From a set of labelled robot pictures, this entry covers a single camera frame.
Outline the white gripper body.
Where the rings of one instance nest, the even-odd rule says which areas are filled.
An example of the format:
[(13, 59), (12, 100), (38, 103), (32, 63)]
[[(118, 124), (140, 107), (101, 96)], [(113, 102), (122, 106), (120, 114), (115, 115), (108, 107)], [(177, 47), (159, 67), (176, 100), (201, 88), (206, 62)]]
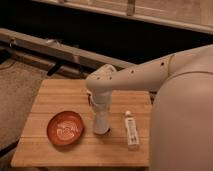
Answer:
[(108, 113), (112, 92), (94, 93), (87, 91), (88, 102), (95, 114)]

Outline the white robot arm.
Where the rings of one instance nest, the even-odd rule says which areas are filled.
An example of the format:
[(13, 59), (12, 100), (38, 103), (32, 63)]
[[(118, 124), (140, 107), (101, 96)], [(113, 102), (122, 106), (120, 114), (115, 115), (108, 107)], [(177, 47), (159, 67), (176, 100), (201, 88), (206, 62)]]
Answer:
[(150, 120), (149, 171), (213, 171), (213, 44), (118, 71), (106, 64), (86, 78), (93, 130), (108, 129), (114, 90), (156, 94)]

